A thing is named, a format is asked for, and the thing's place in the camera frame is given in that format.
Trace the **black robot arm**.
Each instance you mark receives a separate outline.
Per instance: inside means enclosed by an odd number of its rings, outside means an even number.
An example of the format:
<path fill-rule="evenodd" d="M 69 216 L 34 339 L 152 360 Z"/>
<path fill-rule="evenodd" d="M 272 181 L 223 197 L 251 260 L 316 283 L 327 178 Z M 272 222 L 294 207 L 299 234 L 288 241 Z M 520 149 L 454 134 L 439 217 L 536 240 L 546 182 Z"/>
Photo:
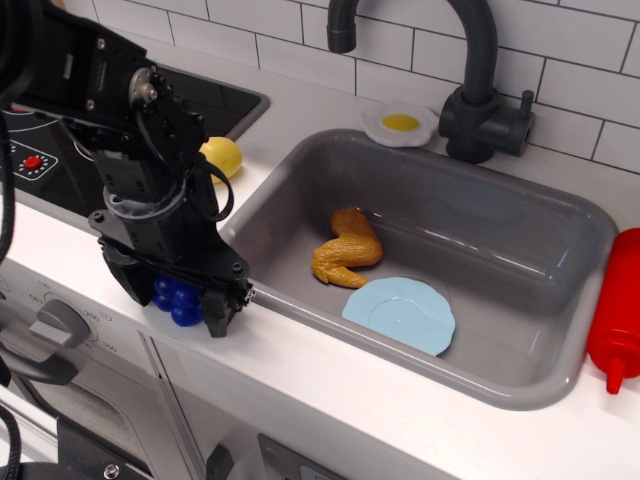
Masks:
<path fill-rule="evenodd" d="M 1 103 L 61 121 L 93 159 L 105 206 L 91 214 L 104 260 L 129 296 L 155 300 L 160 276 L 190 285 L 214 338 L 252 299 L 249 266 L 220 237 L 225 174 L 202 153 L 190 111 L 146 51 L 49 1 L 1 5 Z"/>

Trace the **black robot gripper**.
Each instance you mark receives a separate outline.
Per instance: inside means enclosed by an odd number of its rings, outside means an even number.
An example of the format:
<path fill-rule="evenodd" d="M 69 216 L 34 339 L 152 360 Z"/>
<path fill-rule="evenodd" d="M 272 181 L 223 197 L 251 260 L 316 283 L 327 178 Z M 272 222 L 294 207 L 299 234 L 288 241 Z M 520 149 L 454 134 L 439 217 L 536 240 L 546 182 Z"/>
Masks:
<path fill-rule="evenodd" d="M 210 176 L 193 174 L 158 192 L 132 176 L 105 174 L 101 179 L 105 208 L 90 216 L 90 225 L 100 233 L 98 242 L 112 276 L 142 306 L 153 299 L 159 274 L 198 287 L 210 336 L 225 337 L 254 290 L 248 263 L 218 232 L 219 209 Z"/>

